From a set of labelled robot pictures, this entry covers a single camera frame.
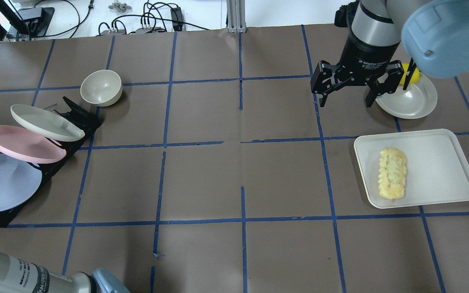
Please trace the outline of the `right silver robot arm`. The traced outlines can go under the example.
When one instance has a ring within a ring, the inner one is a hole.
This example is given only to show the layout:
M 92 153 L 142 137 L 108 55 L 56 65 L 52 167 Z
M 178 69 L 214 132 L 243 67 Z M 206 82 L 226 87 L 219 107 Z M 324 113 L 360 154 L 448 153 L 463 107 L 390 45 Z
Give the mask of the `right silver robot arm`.
M 415 69 L 434 78 L 469 72 L 469 0 L 356 0 L 342 5 L 334 24 L 348 28 L 340 60 L 319 61 L 311 92 L 328 95 L 367 86 L 365 104 L 407 87 Z

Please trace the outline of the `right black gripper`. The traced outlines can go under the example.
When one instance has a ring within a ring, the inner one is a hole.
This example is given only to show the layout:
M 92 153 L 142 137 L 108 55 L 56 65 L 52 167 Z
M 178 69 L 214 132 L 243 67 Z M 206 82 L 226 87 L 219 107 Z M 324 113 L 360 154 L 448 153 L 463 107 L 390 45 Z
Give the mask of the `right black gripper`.
M 318 94 L 319 107 L 328 95 L 344 86 L 370 86 L 365 106 L 372 107 L 376 98 L 394 93 L 402 78 L 400 61 L 392 61 L 399 43 L 388 46 L 370 45 L 349 31 L 337 65 L 320 61 L 311 78 L 311 91 Z

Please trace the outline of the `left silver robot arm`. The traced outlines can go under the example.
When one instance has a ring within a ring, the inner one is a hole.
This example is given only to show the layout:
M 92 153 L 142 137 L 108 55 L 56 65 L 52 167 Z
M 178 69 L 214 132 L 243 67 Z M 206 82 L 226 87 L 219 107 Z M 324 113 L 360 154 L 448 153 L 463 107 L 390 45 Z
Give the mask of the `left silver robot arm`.
M 0 252 L 0 293 L 128 293 L 112 273 L 103 268 L 91 274 L 69 276 Z

